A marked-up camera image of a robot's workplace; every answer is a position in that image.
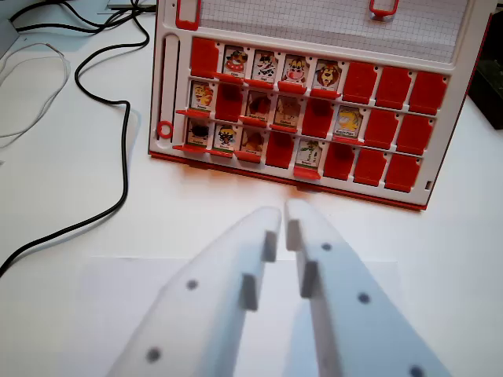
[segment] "white table surface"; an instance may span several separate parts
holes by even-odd
[[[80,6],[93,17],[94,10]],[[48,14],[64,19],[63,11],[54,9],[26,17],[26,23]],[[154,17],[142,16],[141,22],[153,37]],[[94,37],[24,35],[15,47],[50,42],[71,61],[73,74],[94,50],[142,38],[128,23]],[[9,64],[49,55],[34,48]],[[89,257],[191,258],[255,208],[283,207],[288,198],[302,198],[318,208],[361,259],[398,262],[407,317],[453,375],[503,375],[503,133],[469,99],[428,209],[413,212],[151,159],[151,76],[152,42],[84,75],[87,88],[103,97],[126,98],[134,109],[129,197],[98,227],[22,259],[0,279],[0,375],[6,365],[2,355],[12,350],[25,352],[15,375],[54,375],[47,354],[62,352]],[[62,79],[58,59],[20,66],[0,88],[0,130],[26,124]],[[46,116],[0,148],[1,260],[117,201],[122,118],[122,108],[92,101],[71,77]],[[294,258],[284,239],[278,257]],[[38,350],[46,356],[36,357]]]

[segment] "white cable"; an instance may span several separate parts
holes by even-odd
[[[28,47],[32,47],[32,46],[36,46],[36,45],[40,45],[40,46],[47,46],[49,47],[52,51],[54,51],[55,53],[57,53],[57,55],[59,56],[59,58],[61,59],[61,62],[63,63],[63,66],[64,66],[64,80],[63,80],[63,83],[61,84],[61,86],[59,88],[57,88],[50,96],[49,98],[47,98],[47,100],[43,103],[42,107],[40,108],[40,111],[39,113],[37,114],[37,116],[35,117],[35,120],[33,122],[30,123],[29,126],[27,126],[26,128],[24,128],[23,130],[21,131],[17,131],[17,132],[13,132],[11,134],[0,134],[0,138],[2,137],[11,137],[11,136],[18,136],[20,137],[22,134],[24,134],[25,132],[27,132],[28,130],[30,130],[35,124],[37,124],[37,122],[47,113],[47,111],[49,110],[50,106],[53,104],[53,101],[54,99],[57,97],[57,95],[63,90],[64,86],[66,85],[66,83],[68,82],[68,79],[70,78],[70,62],[68,60],[66,60],[64,58],[64,55],[63,53],[61,53],[59,50],[57,50],[55,47],[52,47],[49,43],[32,43],[31,45],[27,45],[25,47],[21,47],[20,49],[17,49],[16,51],[13,51],[11,52],[9,55],[7,55],[7,57],[4,59],[3,61],[3,64],[2,64],[2,67],[0,68],[0,75],[2,74],[3,70],[6,68],[6,64],[7,64],[7,60],[12,56],[14,55],[15,53],[19,53],[21,50],[23,49],[27,49]],[[7,75],[3,78],[3,79],[0,79],[0,86],[2,86],[3,82],[9,77],[9,75],[11,73],[14,72],[14,70],[17,68],[17,66],[19,66],[20,64],[24,63],[25,61],[27,60],[23,60],[21,61],[20,63],[16,64],[8,73]]]

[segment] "white grid panel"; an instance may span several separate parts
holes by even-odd
[[[202,0],[200,26],[449,63],[467,3],[400,0],[393,21],[379,22],[369,0]]]

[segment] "wire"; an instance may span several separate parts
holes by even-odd
[[[138,0],[130,0],[131,4],[133,5],[135,10],[142,10],[138,8]],[[88,97],[101,102],[102,104],[108,104],[111,106],[119,106],[119,105],[124,105],[125,112],[124,112],[124,119],[123,119],[123,127],[122,127],[122,134],[121,134],[121,140],[120,140],[120,150],[121,150],[121,160],[122,160],[122,173],[123,173],[123,192],[119,200],[110,208],[107,210],[104,210],[100,214],[97,214],[93,216],[92,218],[88,218],[84,221],[81,221],[77,224],[70,225],[64,229],[58,230],[57,232],[51,233],[48,236],[44,236],[42,238],[39,238],[37,240],[33,240],[29,243],[26,243],[24,246],[20,247],[16,251],[14,251],[7,259],[5,262],[3,262],[2,266],[0,266],[0,277],[2,277],[6,271],[9,269],[9,267],[13,264],[13,262],[16,260],[16,258],[24,253],[25,251],[31,249],[34,246],[37,246],[41,243],[45,243],[47,241],[53,240],[59,236],[63,236],[66,233],[72,232],[76,229],[82,228],[83,226],[92,224],[93,222],[96,222],[112,213],[117,211],[119,208],[121,208],[122,205],[126,202],[127,198],[127,193],[129,189],[128,185],[128,176],[127,176],[127,154],[126,154],[126,135],[127,135],[127,123],[129,120],[129,114],[131,110],[131,104],[129,101],[126,100],[118,100],[118,101],[111,101],[106,98],[99,97],[96,94],[91,93],[89,90],[87,90],[80,82],[80,74],[82,69],[90,62],[92,61],[95,57],[100,55],[101,53],[105,53],[107,51],[113,50],[113,49],[122,49],[125,47],[139,47],[140,49],[147,46],[150,42],[150,36],[149,33],[142,27],[142,25],[139,23],[139,21],[136,18],[136,13],[133,12],[133,21],[136,23],[137,27],[140,29],[141,33],[145,36],[145,40],[142,42],[137,42],[137,43],[123,43],[119,45],[113,45],[113,46],[108,46],[103,49],[99,49],[98,51],[92,53],[89,55],[75,70],[75,83],[77,86],[83,91]]]
[[[40,111],[39,113],[37,114],[37,116],[35,117],[35,119],[33,120],[33,122],[31,122],[26,128],[22,129],[21,131],[17,131],[17,132],[12,132],[11,134],[0,134],[0,138],[3,138],[3,137],[11,137],[11,136],[16,136],[18,135],[18,137],[22,136],[24,133],[26,133],[28,130],[30,130],[35,124],[37,124],[37,122],[49,111],[49,108],[50,106],[53,104],[53,101],[56,99],[57,95],[63,90],[64,86],[66,85],[66,83],[68,82],[68,79],[70,78],[70,62],[68,60],[66,60],[64,58],[64,55],[63,53],[61,53],[59,50],[57,50],[55,47],[52,47],[49,43],[32,43],[31,45],[27,45],[25,47],[21,47],[20,49],[17,49],[16,51],[10,53],[9,55],[7,55],[7,57],[4,59],[3,61],[3,64],[2,64],[2,67],[0,68],[0,75],[2,74],[3,70],[6,68],[6,65],[7,65],[7,60],[12,56],[14,55],[15,53],[19,53],[20,51],[22,51],[23,49],[27,49],[29,47],[32,47],[32,46],[37,46],[37,45],[40,45],[40,46],[47,46],[49,47],[50,49],[52,49],[55,53],[57,53],[57,55],[59,56],[59,58],[61,59],[61,63],[63,63],[63,66],[64,66],[64,79],[63,79],[63,82],[61,83],[61,86],[59,86],[48,98],[47,100],[43,103],[42,107],[40,108]],[[10,74],[12,74],[14,72],[14,70],[22,63],[24,63],[26,60],[23,60],[21,61],[20,63],[16,64],[13,69],[11,69],[7,75],[3,78],[3,79],[0,79],[0,86],[2,86],[2,84],[4,83],[4,81],[9,77]]]
[[[70,5],[68,4],[65,0],[50,0],[46,2],[40,2],[36,4],[32,4],[16,14],[14,14],[12,17],[10,17],[10,22],[13,23],[17,18],[19,18],[21,15],[25,14],[27,11],[39,8],[41,6],[47,6],[47,5],[63,5],[68,10],[70,10],[74,15],[76,15],[81,21],[85,22],[86,24],[89,24],[91,26],[95,26],[96,29],[86,29],[84,27],[77,27],[73,25],[67,25],[67,24],[35,24],[35,25],[30,25],[30,26],[25,26],[25,27],[16,27],[17,32],[22,32],[22,31],[30,31],[30,30],[35,30],[35,29],[40,29],[44,27],[57,27],[57,28],[62,28],[62,29],[69,29],[69,30],[74,30],[74,31],[81,31],[82,33],[87,33],[87,34],[98,34],[102,32],[104,29],[109,28],[109,27],[115,27],[123,24],[124,22],[127,22],[128,20],[133,19],[134,17],[138,16],[141,13],[144,12],[152,12],[153,10],[156,9],[155,5],[151,5],[145,8],[139,8],[138,4],[133,4],[133,11],[131,12],[130,15],[125,16],[124,18],[120,20],[113,21],[114,18],[117,18],[121,14],[124,14],[127,12],[128,9],[121,9],[114,14],[104,23],[104,24],[96,24],[92,21],[89,21],[85,19],[84,17],[80,16],[77,11]]]

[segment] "character card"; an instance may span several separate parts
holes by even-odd
[[[296,157],[296,165],[301,167],[318,168],[321,158],[321,142],[301,140]]]
[[[213,140],[213,149],[220,152],[233,152],[239,148],[241,127],[217,124]]]
[[[222,72],[234,77],[244,77],[248,55],[242,47],[226,46]]]
[[[250,90],[246,105],[246,116],[267,121],[269,118],[270,98],[267,93]]]
[[[363,115],[358,108],[340,106],[337,113],[334,136],[358,137],[358,131],[362,125]]]
[[[186,144],[206,148],[207,137],[210,133],[209,123],[192,118],[189,118],[187,122],[189,126],[187,127]]]
[[[256,130],[243,129],[240,150],[260,156],[264,146],[264,136]]]
[[[209,112],[213,102],[213,89],[210,87],[210,84],[207,82],[193,81],[190,107]]]
[[[281,81],[305,85],[308,71],[309,66],[306,63],[305,57],[287,55]]]
[[[251,79],[264,82],[274,82],[277,70],[277,59],[269,51],[255,51]]]
[[[300,103],[297,98],[278,96],[274,123],[281,126],[297,127]]]
[[[313,89],[337,91],[341,69],[336,61],[318,60],[314,73]]]

